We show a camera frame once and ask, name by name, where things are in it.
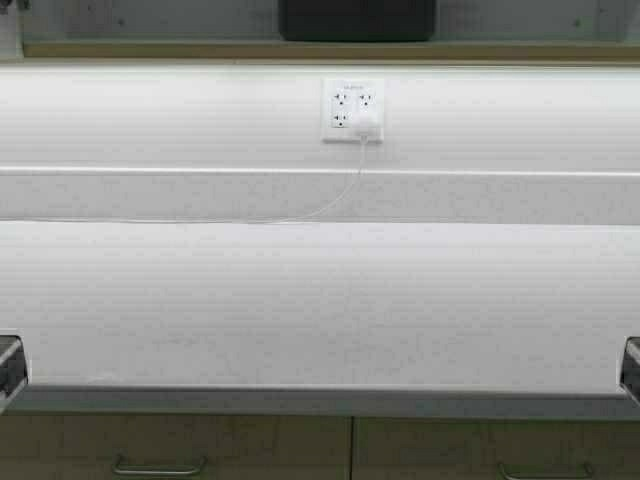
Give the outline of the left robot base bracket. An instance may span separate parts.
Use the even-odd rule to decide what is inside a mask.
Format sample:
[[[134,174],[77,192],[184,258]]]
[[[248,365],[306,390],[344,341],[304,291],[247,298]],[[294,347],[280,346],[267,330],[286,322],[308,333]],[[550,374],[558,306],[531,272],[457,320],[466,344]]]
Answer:
[[[1,336],[0,411],[4,411],[28,385],[28,367],[24,344],[19,336]]]

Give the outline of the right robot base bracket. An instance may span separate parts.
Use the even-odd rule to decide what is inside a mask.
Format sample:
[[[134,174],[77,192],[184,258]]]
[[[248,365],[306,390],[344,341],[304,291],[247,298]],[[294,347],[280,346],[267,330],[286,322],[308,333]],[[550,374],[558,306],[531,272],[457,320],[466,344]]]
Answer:
[[[640,339],[626,340],[619,374],[620,386],[636,403],[640,402]]]

